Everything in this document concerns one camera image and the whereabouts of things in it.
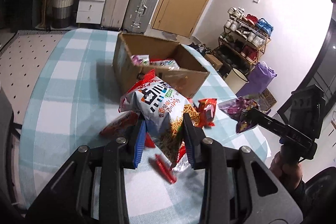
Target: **purple snack bag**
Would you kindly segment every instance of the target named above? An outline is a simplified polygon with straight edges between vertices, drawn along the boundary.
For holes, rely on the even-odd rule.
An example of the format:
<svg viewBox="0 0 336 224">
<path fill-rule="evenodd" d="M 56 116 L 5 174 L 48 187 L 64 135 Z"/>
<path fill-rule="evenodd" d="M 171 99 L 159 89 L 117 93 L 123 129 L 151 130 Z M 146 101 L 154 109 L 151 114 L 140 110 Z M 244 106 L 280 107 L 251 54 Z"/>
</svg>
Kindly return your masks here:
<svg viewBox="0 0 336 224">
<path fill-rule="evenodd" d="M 252 108 L 259 109 L 259 105 L 252 99 L 238 97 L 218 104 L 218 108 L 226 113 L 231 119 L 237 121 L 236 133 L 242 133 L 257 126 L 246 120 L 246 113 Z"/>
</svg>

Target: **plaid tablecloth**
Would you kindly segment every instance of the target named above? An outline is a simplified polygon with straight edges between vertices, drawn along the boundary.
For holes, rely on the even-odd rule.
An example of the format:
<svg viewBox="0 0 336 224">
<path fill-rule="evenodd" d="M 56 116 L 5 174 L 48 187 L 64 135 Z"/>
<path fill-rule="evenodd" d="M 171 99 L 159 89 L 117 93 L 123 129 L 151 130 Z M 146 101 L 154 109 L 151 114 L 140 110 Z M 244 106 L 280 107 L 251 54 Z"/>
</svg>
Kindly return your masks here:
<svg viewBox="0 0 336 224">
<path fill-rule="evenodd" d="M 108 140 L 98 132 L 119 116 L 120 93 L 111 66 L 117 32 L 77 29 L 64 35 L 43 68 L 31 95 L 20 141 L 20 187 L 29 207 L 43 187 L 80 145 L 91 148 Z M 185 46 L 210 72 L 194 99 L 235 95 L 211 65 Z M 236 135 L 236 122 L 219 109 L 215 127 L 205 134 L 231 148 L 250 146 L 265 160 L 270 150 L 258 128 Z M 191 168 L 169 184 L 149 164 L 155 149 L 145 149 L 136 170 L 125 170 L 130 222 L 198 223 L 204 171 Z M 97 214 L 97 196 L 95 210 Z"/>
</svg>

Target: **open cardboard box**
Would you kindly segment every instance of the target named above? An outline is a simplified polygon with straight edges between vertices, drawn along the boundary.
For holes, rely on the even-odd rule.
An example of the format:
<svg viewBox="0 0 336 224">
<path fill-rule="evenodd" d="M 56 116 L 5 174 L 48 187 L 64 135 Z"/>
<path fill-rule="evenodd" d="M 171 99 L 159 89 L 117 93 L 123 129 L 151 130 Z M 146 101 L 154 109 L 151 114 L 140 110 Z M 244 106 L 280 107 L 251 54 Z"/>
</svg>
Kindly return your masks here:
<svg viewBox="0 0 336 224">
<path fill-rule="evenodd" d="M 132 55 L 149 54 L 152 59 L 172 58 L 180 69 L 134 65 Z M 155 74 L 185 97 L 193 97 L 209 72 L 180 43 L 140 34 L 119 33 L 115 47 L 113 68 L 120 90 L 125 94 L 152 69 Z"/>
</svg>

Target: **suitcase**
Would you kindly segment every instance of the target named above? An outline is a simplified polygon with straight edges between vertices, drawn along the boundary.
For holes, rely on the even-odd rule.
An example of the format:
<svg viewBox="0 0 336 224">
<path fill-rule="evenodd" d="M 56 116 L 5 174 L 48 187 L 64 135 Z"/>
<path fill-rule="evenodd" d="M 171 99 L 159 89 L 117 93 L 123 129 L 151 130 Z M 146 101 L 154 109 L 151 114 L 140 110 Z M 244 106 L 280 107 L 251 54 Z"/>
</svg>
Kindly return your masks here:
<svg viewBox="0 0 336 224">
<path fill-rule="evenodd" d="M 154 12 L 158 0 L 130 0 L 123 22 L 128 32 L 144 33 Z"/>
<path fill-rule="evenodd" d="M 101 26 L 120 29 L 126 13 L 129 0 L 105 0 Z"/>
</svg>

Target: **purple bag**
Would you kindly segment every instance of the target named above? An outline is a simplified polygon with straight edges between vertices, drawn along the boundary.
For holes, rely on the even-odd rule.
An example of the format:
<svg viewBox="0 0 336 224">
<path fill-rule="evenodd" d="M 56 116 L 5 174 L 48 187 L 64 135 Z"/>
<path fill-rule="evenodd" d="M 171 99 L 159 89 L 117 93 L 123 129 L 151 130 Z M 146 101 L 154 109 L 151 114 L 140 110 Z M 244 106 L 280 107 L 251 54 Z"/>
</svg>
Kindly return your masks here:
<svg viewBox="0 0 336 224">
<path fill-rule="evenodd" d="M 237 97 L 263 92 L 277 74 L 265 62 L 258 62 L 247 77 L 248 83 L 236 93 Z"/>
</svg>

